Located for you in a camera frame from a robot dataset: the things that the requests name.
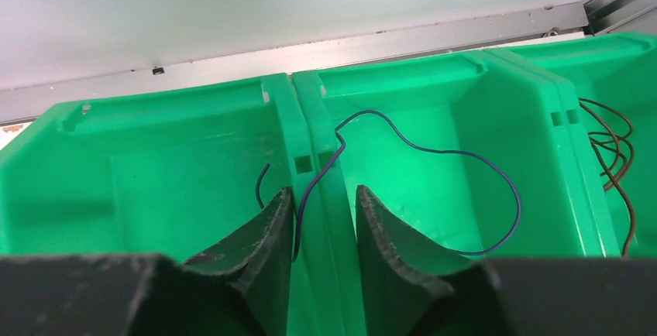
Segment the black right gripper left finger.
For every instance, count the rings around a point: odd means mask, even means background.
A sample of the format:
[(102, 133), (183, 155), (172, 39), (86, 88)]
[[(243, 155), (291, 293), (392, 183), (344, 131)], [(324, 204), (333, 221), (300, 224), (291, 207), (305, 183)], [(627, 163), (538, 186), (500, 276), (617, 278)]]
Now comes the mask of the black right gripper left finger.
[(284, 335), (294, 197), (184, 262), (155, 253), (4, 255), (3, 335)]

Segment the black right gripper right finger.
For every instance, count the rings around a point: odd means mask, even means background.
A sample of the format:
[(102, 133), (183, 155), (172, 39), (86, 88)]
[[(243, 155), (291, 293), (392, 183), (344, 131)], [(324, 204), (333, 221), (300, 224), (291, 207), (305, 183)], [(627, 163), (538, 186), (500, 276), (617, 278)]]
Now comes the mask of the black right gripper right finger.
[(654, 335), (656, 261), (466, 259), (356, 189), (369, 335)]

